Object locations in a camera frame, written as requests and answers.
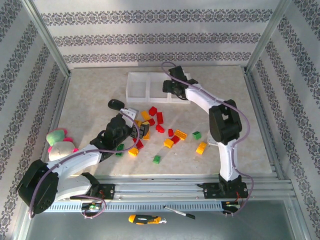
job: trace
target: patterned wallpaper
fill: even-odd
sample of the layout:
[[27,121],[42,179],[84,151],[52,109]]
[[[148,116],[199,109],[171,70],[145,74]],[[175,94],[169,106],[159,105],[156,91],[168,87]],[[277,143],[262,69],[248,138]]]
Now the patterned wallpaper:
[[252,71],[284,174],[320,239],[320,0],[294,0]]
[[19,0],[0,0],[0,240],[21,206],[16,187],[41,158],[64,76]]
[[73,69],[245,66],[279,0],[34,2]]

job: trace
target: green block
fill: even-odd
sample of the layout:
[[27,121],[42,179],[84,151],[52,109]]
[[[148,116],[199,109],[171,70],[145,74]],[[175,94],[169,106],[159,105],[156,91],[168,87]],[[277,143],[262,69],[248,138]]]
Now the green block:
[[[125,148],[125,145],[124,145],[124,144],[120,144],[120,145],[116,148],[116,150],[117,150],[117,151],[121,151],[121,150],[123,150],[124,148]],[[122,157],[123,154],[124,154],[123,152],[118,152],[118,153],[116,153],[115,155],[116,155],[116,156],[119,156],[119,157]]]
[[198,131],[195,131],[194,133],[192,133],[193,137],[195,140],[198,140],[201,138],[201,133]]
[[153,159],[153,162],[154,162],[155,164],[159,164],[159,163],[160,163],[160,159],[161,159],[161,157],[158,156],[158,155],[156,155],[156,156],[154,157],[154,159]]

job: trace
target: damask border pattern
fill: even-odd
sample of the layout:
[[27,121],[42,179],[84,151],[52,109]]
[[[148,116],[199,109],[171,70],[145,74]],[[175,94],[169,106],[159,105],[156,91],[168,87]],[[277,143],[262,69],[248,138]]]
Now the damask border pattern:
[[16,81],[16,77],[25,62],[27,54],[34,43],[34,40],[38,34],[36,26],[32,21],[28,24],[27,28],[23,32],[22,38],[19,40],[16,49],[14,50],[12,57],[10,58],[6,68],[0,78],[0,111],[2,106],[6,102],[6,98],[10,93],[13,83]]
[[0,43],[22,9],[20,0],[7,0],[0,11]]
[[313,164],[320,175],[320,143],[315,136],[315,130],[312,128],[309,118],[306,116],[304,106],[297,94],[294,84],[292,83],[289,74],[285,68],[284,63],[276,49],[274,42],[270,40],[265,46],[265,50],[272,62],[273,69],[279,78],[280,84],[283,87],[286,99],[291,107],[292,113],[295,117],[298,127],[301,129],[303,140],[308,147],[308,152],[311,155]]
[[320,41],[320,6],[315,0],[294,0],[300,13],[311,27],[314,35]]
[[47,26],[139,23],[266,23],[271,9],[162,9],[42,13]]
[[20,132],[20,127],[25,120],[25,116],[29,109],[30,103],[38,86],[38,82],[41,78],[49,55],[50,51],[44,44],[34,64],[29,79],[24,87],[18,105],[16,106],[16,111],[13,113],[12,122],[10,122],[6,130],[6,135],[3,137],[3,141],[0,145],[0,180],[2,179],[2,175],[6,170],[6,165],[11,157],[13,146],[16,144],[16,140]]
[[55,36],[58,47],[133,44],[256,44],[260,33],[138,33]]
[[268,98],[268,102],[270,104],[273,117],[277,124],[278,131],[281,135],[285,151],[287,152],[289,162],[291,163],[293,174],[296,177],[296,182],[298,183],[301,195],[303,196],[304,204],[307,207],[306,210],[309,212],[309,218],[313,222],[312,226],[315,228],[315,234],[318,238],[320,238],[320,212],[319,207],[316,205],[317,200],[313,196],[313,191],[310,190],[311,186],[307,180],[308,177],[306,175],[306,171],[302,167],[302,163],[297,153],[295,143],[293,142],[293,139],[291,137],[288,124],[284,118],[283,112],[280,108],[280,104],[276,97],[276,93],[272,87],[271,81],[261,58],[257,61],[255,67],[258,71],[265,94]]
[[248,61],[251,52],[140,52],[63,55],[67,64],[164,61]]
[[[9,194],[6,197],[7,201],[4,203],[4,211],[1,212],[1,219],[0,219],[0,239],[6,238],[6,233],[9,230],[9,225],[12,221],[12,216],[14,215],[14,209],[16,208],[18,201],[18,194],[16,192],[16,188],[22,179],[24,173],[28,169],[30,165],[30,160],[33,155],[33,150],[36,145],[36,141],[38,138],[38,134],[40,132],[40,129],[43,124],[43,120],[46,115],[46,110],[48,107],[48,104],[50,102],[51,94],[53,92],[53,89],[55,87],[57,76],[60,72],[60,69],[55,62],[53,65],[53,68],[50,73],[50,77],[48,79],[48,82],[45,86],[43,95],[41,97],[40,104],[38,106],[38,110],[36,112],[36,115],[34,116],[33,124],[29,132],[29,136],[27,138],[27,142],[25,143],[25,147],[23,149],[23,154],[21,155],[21,159],[18,163],[18,167],[16,168],[16,172],[14,174],[14,179],[12,181],[12,186],[10,187]],[[63,82],[60,87],[59,95],[61,93],[63,86]],[[54,109],[56,109],[58,104],[58,101],[55,103]]]
[[286,16],[281,19],[277,28],[289,48],[291,55],[294,57],[295,63],[301,71],[306,85],[316,100],[316,104],[320,105],[320,75],[314,63],[308,56],[307,51]]

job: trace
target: red block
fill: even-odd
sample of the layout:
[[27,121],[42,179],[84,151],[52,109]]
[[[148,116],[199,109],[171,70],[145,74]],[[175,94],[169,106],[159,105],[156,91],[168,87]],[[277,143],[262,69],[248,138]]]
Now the red block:
[[150,127],[156,124],[156,122],[155,122],[155,120],[154,120],[153,118],[150,118],[150,119],[148,120],[148,122],[149,122],[149,124],[150,124]]
[[151,116],[156,115],[157,112],[158,112],[158,109],[156,107],[154,107],[154,106],[149,109],[149,114]]
[[168,136],[169,136],[169,137],[172,137],[173,135],[174,135],[174,130],[170,128],[170,129],[168,130]]
[[140,149],[142,149],[142,148],[144,147],[144,145],[142,144],[142,142],[140,141],[140,139],[139,139],[139,141],[138,141],[138,143],[136,144],[135,147],[136,147],[138,150],[140,150]]
[[159,124],[157,126],[155,126],[155,129],[161,134],[163,134],[165,132],[165,129]]
[[173,138],[171,138],[171,141],[173,141],[174,144],[177,144],[177,142],[180,141],[180,138],[178,136],[174,135]]
[[156,121],[158,124],[164,124],[164,117],[162,116],[162,112],[156,113]]

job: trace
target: yellow utility knife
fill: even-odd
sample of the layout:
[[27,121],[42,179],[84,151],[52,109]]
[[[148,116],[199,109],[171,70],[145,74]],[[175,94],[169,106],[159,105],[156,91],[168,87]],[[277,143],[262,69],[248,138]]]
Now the yellow utility knife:
[[138,225],[144,224],[165,224],[167,220],[160,216],[151,215],[130,215],[129,222]]

